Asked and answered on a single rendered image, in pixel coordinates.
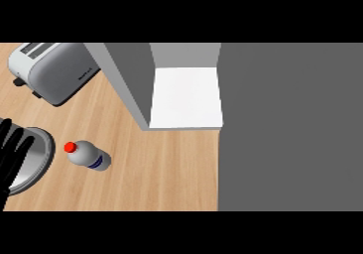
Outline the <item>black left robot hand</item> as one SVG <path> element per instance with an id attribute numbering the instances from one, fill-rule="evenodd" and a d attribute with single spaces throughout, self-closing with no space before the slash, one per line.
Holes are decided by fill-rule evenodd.
<path id="1" fill-rule="evenodd" d="M 9 135 L 12 119 L 0 122 L 0 211 L 5 209 L 11 186 L 21 171 L 27 153 L 36 141 L 34 136 L 23 140 L 25 129 L 20 127 Z"/>

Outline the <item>red-capped water bottle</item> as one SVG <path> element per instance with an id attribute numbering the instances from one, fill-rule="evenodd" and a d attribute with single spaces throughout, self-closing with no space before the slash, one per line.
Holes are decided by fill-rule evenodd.
<path id="1" fill-rule="evenodd" d="M 111 165 L 110 154 L 89 141 L 80 140 L 65 144 L 70 161 L 96 171 L 105 171 Z"/>

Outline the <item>grey open cabinet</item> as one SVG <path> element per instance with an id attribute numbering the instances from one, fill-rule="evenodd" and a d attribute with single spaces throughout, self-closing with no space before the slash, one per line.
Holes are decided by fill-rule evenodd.
<path id="1" fill-rule="evenodd" d="M 87 43 L 145 131 L 219 130 L 219 43 Z"/>

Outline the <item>dark grey cabinet door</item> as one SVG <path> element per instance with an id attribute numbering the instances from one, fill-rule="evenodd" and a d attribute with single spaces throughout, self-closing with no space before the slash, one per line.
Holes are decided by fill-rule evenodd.
<path id="1" fill-rule="evenodd" d="M 219 207 L 363 210 L 363 44 L 226 44 Z"/>

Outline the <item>round silver metal pot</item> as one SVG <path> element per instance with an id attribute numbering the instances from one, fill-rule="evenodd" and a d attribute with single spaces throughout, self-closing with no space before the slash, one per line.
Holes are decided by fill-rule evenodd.
<path id="1" fill-rule="evenodd" d="M 20 125 L 12 124 L 12 126 L 9 127 L 9 131 L 6 132 L 3 142 L 0 142 L 0 161 L 3 159 L 2 150 L 9 141 L 11 135 L 18 128 Z M 25 139 L 30 136 L 34 137 L 34 143 L 28 150 L 23 167 L 14 180 L 12 186 L 8 187 L 8 195 L 20 194 L 37 183 L 54 162 L 56 152 L 56 142 L 54 135 L 39 127 L 25 127 L 20 144 L 24 143 Z"/>

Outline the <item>silver toaster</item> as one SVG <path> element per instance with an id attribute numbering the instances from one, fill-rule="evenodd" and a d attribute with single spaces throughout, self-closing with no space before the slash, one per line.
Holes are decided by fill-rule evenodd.
<path id="1" fill-rule="evenodd" d="M 8 67 L 14 84 L 54 106 L 64 105 L 101 68 L 83 43 L 24 43 L 12 52 Z"/>

